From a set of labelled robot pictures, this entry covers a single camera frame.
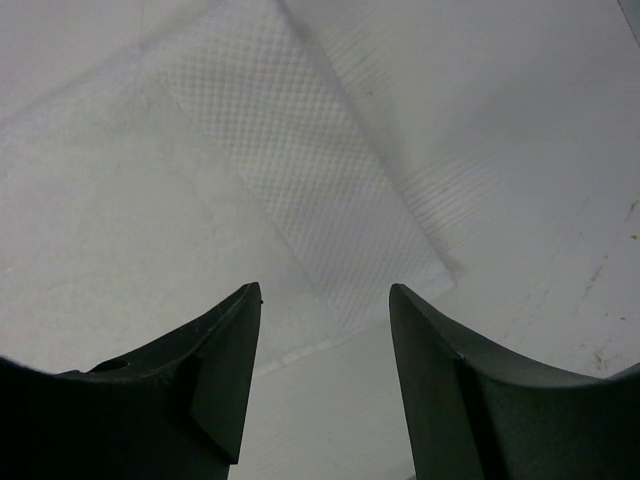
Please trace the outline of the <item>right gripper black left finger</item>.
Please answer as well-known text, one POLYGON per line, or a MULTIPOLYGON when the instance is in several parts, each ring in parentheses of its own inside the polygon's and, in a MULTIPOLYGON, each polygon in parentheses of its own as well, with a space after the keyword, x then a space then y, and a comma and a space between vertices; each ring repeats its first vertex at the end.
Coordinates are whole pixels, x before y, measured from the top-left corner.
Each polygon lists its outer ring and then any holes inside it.
POLYGON ((249 283, 93 369, 1 362, 5 479, 224 479, 237 464, 260 329, 249 283))

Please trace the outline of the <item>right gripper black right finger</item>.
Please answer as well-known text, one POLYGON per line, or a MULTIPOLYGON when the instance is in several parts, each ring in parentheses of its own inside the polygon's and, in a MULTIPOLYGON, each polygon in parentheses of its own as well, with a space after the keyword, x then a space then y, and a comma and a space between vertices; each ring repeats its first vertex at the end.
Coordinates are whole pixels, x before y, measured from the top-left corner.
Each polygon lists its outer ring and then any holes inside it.
POLYGON ((419 479, 635 479, 639 370, 555 368, 450 319, 408 287, 389 294, 419 479))

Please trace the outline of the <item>white towel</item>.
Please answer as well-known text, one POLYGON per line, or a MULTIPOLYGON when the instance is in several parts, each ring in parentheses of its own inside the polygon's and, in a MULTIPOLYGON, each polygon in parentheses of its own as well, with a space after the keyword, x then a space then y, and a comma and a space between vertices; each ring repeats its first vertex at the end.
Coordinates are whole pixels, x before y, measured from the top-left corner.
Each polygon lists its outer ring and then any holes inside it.
POLYGON ((219 1, 1 126, 1 353, 85 370, 240 286, 267 374, 452 279, 277 1, 219 1))

